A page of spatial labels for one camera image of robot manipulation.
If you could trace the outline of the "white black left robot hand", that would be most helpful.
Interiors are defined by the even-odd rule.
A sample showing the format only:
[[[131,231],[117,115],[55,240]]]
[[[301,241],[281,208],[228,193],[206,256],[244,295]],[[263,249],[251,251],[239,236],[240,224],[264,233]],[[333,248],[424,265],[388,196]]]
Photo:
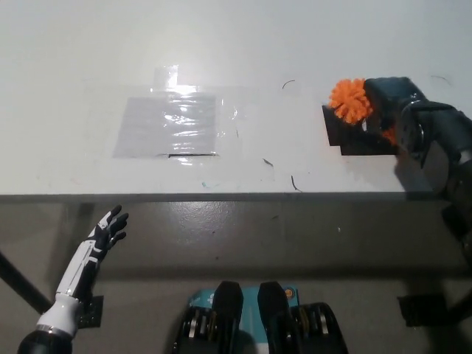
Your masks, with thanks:
[[[114,245],[126,237],[128,213],[117,205],[108,211],[77,247],[56,290],[56,294],[85,302],[94,287],[101,262]]]

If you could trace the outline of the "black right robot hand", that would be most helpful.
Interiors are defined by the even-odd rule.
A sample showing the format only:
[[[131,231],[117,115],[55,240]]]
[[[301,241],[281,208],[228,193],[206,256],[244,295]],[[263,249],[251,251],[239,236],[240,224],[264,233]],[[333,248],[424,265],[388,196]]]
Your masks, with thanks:
[[[368,133],[379,135],[397,147],[395,122],[408,105],[427,102],[426,95],[408,77],[377,77],[364,81],[371,113],[366,118]]]

